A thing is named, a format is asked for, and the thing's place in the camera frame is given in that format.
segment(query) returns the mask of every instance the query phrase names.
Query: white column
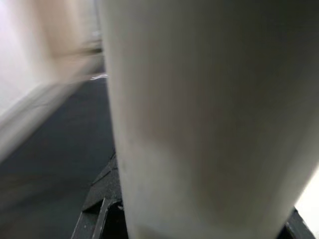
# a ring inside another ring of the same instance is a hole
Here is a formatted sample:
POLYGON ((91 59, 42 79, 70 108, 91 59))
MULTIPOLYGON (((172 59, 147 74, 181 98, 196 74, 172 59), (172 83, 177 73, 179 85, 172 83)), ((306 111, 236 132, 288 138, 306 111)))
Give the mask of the white column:
POLYGON ((100 0, 130 239, 275 239, 318 163, 301 1, 100 0))

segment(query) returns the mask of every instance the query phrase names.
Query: gray floor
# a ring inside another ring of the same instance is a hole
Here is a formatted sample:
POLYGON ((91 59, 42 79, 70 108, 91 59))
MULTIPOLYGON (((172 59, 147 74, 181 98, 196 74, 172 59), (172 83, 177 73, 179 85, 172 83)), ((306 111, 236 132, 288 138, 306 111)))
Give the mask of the gray floor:
POLYGON ((106 81, 86 82, 0 165, 0 238, 70 238, 113 153, 106 81))

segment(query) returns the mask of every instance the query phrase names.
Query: dark carpet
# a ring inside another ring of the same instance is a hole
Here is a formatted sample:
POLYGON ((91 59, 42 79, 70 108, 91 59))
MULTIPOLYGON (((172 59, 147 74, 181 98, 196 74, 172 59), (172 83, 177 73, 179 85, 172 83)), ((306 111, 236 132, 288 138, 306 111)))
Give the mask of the dark carpet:
POLYGON ((114 154, 105 79, 84 83, 0 165, 0 238, 69 239, 114 154))

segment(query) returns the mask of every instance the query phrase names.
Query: white pillar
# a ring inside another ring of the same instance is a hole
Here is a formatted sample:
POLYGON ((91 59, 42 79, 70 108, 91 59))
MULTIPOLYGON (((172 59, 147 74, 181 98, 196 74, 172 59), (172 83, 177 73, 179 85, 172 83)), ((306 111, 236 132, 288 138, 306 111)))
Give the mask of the white pillar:
POLYGON ((275 239, 318 162, 301 1, 101 0, 130 239, 275 239))

